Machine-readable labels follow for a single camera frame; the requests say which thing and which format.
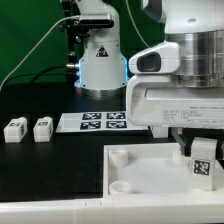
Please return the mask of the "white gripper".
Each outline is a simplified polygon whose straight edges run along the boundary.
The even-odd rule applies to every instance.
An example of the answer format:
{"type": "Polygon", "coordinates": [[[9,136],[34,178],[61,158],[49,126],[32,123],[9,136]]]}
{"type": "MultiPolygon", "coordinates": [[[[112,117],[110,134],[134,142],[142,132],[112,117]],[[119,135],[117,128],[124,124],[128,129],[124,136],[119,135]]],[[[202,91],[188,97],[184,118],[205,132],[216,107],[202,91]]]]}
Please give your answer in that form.
{"type": "Polygon", "coordinates": [[[134,125],[172,127],[184,155],[181,128],[224,129],[224,88],[185,88],[172,75],[134,75],[126,89],[126,111],[134,125]]]}

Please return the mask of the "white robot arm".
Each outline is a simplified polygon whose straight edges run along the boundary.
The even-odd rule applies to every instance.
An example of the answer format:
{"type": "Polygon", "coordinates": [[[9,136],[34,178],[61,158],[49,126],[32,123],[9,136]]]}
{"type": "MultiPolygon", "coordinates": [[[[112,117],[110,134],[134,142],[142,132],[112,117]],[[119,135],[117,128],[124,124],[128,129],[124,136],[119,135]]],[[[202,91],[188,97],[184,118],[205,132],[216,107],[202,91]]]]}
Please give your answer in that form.
{"type": "Polygon", "coordinates": [[[181,149],[193,144],[180,129],[224,129],[224,0],[142,0],[165,25],[165,40],[129,60],[126,110],[135,125],[170,128],[181,149]]]}

